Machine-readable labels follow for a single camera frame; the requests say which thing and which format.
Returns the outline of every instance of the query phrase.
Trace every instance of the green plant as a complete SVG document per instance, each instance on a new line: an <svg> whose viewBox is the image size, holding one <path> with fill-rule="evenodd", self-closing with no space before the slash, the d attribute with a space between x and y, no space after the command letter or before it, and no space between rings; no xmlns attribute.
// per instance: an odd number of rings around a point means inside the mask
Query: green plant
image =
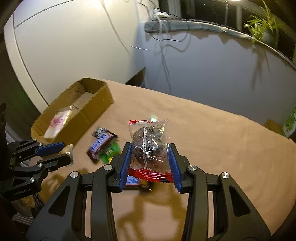
<svg viewBox="0 0 296 241"><path fill-rule="evenodd" d="M294 122L295 122L295 118L294 118L294 112L293 112L292 114L289 115L289 118L285 122L285 126L288 131L293 129Z"/></svg>
<svg viewBox="0 0 296 241"><path fill-rule="evenodd" d="M251 15L253 19L248 20L249 24L245 24L244 27L248 28L251 34L254 36L252 43L259 41L263 37L264 31L270 29L271 32L276 34L276 43L275 47L277 47L279 42L279 25L276 23L275 16L272 16L270 9L267 7L266 3L262 0L265 5L264 14L266 19L261 17L256 17Z"/></svg>

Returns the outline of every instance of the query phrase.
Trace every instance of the table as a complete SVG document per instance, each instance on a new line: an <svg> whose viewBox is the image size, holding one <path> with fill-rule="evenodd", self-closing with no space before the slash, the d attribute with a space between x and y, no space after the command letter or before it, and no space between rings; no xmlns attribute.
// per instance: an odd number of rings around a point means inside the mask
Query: table
<svg viewBox="0 0 296 241"><path fill-rule="evenodd" d="M42 183L40 197L46 201L72 172L94 172L102 162L93 164L86 152L95 138L97 126L119 136L121 148L130 142L128 121L170 119L170 142L179 154L203 171L228 172L254 204L273 234L283 223L296 197L296 144L245 117L218 110L190 100L156 91L106 80L114 103L75 145L74 164L50 173ZM115 225L119 241L181 239L187 194L179 194L170 183L156 183L141 194L125 190L112 194ZM89 230L88 195L86 234ZM209 235L213 235L210 209Z"/></svg>

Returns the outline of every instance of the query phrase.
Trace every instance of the cardboard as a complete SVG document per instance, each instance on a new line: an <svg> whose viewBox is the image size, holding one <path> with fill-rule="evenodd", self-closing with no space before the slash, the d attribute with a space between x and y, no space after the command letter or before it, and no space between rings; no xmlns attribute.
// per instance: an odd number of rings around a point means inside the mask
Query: cardboard
<svg viewBox="0 0 296 241"><path fill-rule="evenodd" d="M92 97L94 97L93 93L85 92L76 101L74 101L73 105L76 108L82 110L83 107L86 106L86 104L91 100Z"/></svg>
<svg viewBox="0 0 296 241"><path fill-rule="evenodd" d="M45 139L43 135L57 111L73 103L80 103L82 109L66 123L55 139ZM53 142L64 142L66 145L76 144L112 103L113 98L105 82L83 78L61 93L37 118L31 128L31 136L43 144Z"/></svg>

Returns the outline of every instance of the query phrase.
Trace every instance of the plastic bag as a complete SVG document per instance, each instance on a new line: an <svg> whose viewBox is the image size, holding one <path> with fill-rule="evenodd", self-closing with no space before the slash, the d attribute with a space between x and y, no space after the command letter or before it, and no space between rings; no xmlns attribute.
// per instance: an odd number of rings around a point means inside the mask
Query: plastic bag
<svg viewBox="0 0 296 241"><path fill-rule="evenodd" d="M118 144L115 143L117 135L114 133L98 126L92 135L96 137L97 140L90 146L87 155L94 163L100 158L107 163L109 158L120 152Z"/></svg>
<svg viewBox="0 0 296 241"><path fill-rule="evenodd" d="M172 182L167 151L168 121L129 121L133 144L131 176L153 182Z"/></svg>
<svg viewBox="0 0 296 241"><path fill-rule="evenodd" d="M56 138L57 134L66 125L67 121L69 121L78 111L79 109L73 105L60 109L50 122L49 127L44 133L44 138Z"/></svg>

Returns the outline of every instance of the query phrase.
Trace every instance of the white cabinet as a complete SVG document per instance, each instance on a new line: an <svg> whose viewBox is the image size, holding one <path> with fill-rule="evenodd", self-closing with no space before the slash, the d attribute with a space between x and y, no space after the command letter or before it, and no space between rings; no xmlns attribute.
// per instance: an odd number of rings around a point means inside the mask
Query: white cabinet
<svg viewBox="0 0 296 241"><path fill-rule="evenodd" d="M15 47L47 104L81 78L126 83L144 68L143 51L119 41L100 0L62 2L24 0L14 13L14 26L29 18L14 28ZM135 2L104 2L120 37L142 47Z"/></svg>

